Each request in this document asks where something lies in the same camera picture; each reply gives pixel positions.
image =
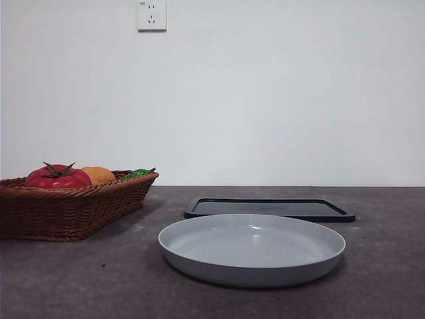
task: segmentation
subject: electrical outlet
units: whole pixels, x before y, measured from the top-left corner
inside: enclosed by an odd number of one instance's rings
[[[139,32],[167,30],[165,0],[146,0],[137,3],[137,29]]]

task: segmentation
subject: black tray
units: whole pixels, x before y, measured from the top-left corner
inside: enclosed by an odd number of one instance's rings
[[[185,218],[218,214],[265,214],[313,222],[356,220],[356,215],[324,199],[195,198],[185,210]]]

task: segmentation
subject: white plate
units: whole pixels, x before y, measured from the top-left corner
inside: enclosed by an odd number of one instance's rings
[[[345,249],[337,232],[308,221],[255,214],[196,217],[164,228],[159,243],[181,272],[217,284],[279,287],[327,274]]]

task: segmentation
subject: tomato stem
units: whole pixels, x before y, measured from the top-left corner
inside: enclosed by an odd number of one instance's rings
[[[72,166],[75,164],[75,162],[74,162],[74,163],[66,166],[62,170],[57,170],[52,164],[46,163],[45,161],[43,163],[46,164],[47,168],[50,171],[50,174],[45,174],[44,176],[50,177],[50,178],[64,177],[64,176],[70,175],[69,171],[71,170]]]

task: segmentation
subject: artificial vegetable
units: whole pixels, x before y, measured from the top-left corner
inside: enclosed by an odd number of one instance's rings
[[[81,170],[85,171],[92,181],[92,185],[109,183],[115,181],[116,177],[109,169],[100,166],[86,166]]]
[[[61,164],[46,166],[31,172],[25,182],[27,187],[39,188],[70,188],[91,185],[92,181],[85,171],[72,168],[75,163],[68,166]]]
[[[136,176],[141,176],[141,175],[145,175],[145,174],[149,174],[152,173],[153,171],[155,171],[156,168],[152,168],[152,169],[137,169],[135,171],[132,171],[131,173],[127,174],[126,176],[121,177],[120,179],[127,179],[127,178],[132,178],[132,177],[136,177]]]

